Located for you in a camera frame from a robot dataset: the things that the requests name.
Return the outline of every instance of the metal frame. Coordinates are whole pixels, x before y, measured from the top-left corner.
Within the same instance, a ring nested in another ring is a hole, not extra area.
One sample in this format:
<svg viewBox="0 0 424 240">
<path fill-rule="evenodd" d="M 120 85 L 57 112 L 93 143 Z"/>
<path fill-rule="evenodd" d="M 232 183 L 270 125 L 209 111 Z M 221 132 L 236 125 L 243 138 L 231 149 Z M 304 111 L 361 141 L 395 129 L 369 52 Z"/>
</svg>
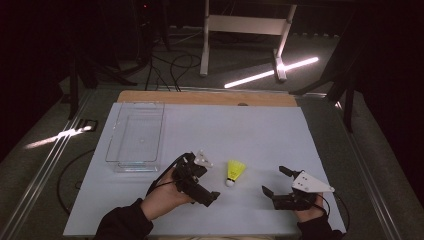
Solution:
<svg viewBox="0 0 424 240">
<path fill-rule="evenodd" d="M 274 58 L 278 79 L 286 80 L 286 72 L 281 55 L 286 44 L 287 36 L 290 31 L 293 16 L 297 5 L 290 5 L 290 11 L 286 19 L 274 18 L 253 18 L 239 16 L 223 16 L 209 14 L 209 0 L 205 0 L 205 21 L 204 21 L 204 38 L 203 38 L 203 53 L 200 64 L 200 76 L 208 75 L 209 66 L 209 32 L 239 32 L 239 33 L 254 33 L 267 35 L 280 35 L 280 44 L 278 49 L 274 49 Z"/>
</svg>

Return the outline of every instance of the human hand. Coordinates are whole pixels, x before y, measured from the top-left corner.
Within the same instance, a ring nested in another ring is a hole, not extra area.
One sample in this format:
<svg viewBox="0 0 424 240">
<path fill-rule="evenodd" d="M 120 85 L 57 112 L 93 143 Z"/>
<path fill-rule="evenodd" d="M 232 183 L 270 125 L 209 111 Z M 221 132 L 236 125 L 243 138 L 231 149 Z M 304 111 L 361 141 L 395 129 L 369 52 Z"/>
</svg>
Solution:
<svg viewBox="0 0 424 240">
<path fill-rule="evenodd" d="M 315 200 L 315 205 L 319 206 L 319 207 L 323 207 L 323 198 L 322 198 L 322 193 L 319 193 L 317 196 L 317 199 Z M 319 209 L 315 206 L 312 206 L 310 209 L 308 210 L 303 210 L 303 211 L 293 211 L 297 218 L 299 219 L 299 222 L 306 222 L 315 218 L 319 218 L 322 215 L 324 215 L 324 212 L 322 209 Z"/>
<path fill-rule="evenodd" d="M 172 179 L 174 170 L 175 168 L 169 170 L 159 181 L 158 187 L 149 193 L 140 204 L 141 210 L 149 221 L 167 214 L 182 204 L 194 202 L 187 194 L 178 192 L 174 179 Z"/>
</svg>

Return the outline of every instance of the shuttlecock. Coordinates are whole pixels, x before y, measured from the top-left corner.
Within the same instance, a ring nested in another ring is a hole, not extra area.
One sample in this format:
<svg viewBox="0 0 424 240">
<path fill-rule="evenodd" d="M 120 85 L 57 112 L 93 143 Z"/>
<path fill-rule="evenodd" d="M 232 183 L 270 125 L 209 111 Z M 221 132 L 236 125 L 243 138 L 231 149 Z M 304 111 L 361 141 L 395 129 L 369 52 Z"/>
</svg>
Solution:
<svg viewBox="0 0 424 240">
<path fill-rule="evenodd" d="M 234 182 L 237 180 L 238 177 L 240 177 L 240 175 L 244 172 L 245 169 L 246 164 L 237 160 L 229 160 L 227 181 L 225 182 L 225 185 L 227 185 L 228 187 L 233 186 Z"/>
</svg>

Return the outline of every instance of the transparent tray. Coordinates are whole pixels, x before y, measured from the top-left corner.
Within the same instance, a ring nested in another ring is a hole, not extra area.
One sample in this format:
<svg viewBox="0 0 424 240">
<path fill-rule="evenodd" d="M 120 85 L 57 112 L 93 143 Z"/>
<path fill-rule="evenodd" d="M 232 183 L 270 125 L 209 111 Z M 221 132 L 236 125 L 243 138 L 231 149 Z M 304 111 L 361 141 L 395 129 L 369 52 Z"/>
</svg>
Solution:
<svg viewBox="0 0 424 240">
<path fill-rule="evenodd" d="M 122 103 L 106 162 L 115 172 L 159 171 L 164 103 Z"/>
</svg>

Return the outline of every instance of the table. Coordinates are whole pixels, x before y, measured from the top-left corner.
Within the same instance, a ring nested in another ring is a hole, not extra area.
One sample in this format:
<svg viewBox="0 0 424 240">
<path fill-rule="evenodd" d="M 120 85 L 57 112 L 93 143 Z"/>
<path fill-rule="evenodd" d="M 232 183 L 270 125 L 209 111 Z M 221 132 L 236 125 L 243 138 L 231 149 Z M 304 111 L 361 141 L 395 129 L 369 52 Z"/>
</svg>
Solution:
<svg viewBox="0 0 424 240">
<path fill-rule="evenodd" d="M 221 192 L 209 207 L 187 204 L 155 220 L 152 236 L 298 233 L 294 215 L 290 211 L 274 210 L 271 200 L 261 191 L 261 185 L 276 194 L 291 191 L 292 179 L 278 172 L 279 165 L 306 170 L 328 182 L 302 110 L 296 107 L 292 96 L 124 91 L 111 109 L 66 225 L 65 236 L 94 235 L 104 214 L 143 197 L 150 183 L 160 174 L 114 173 L 104 160 L 120 104 L 146 100 L 165 102 L 165 134 L 159 152 L 161 170 L 183 152 L 201 148 L 214 167 L 202 176 L 200 184 L 209 191 Z M 211 104 L 197 104 L 206 101 Z M 249 106 L 237 106 L 239 103 Z M 248 166 L 233 188 L 225 186 L 229 158 Z M 334 197 L 332 194 L 324 197 L 331 206 L 330 224 L 345 231 Z"/>
</svg>

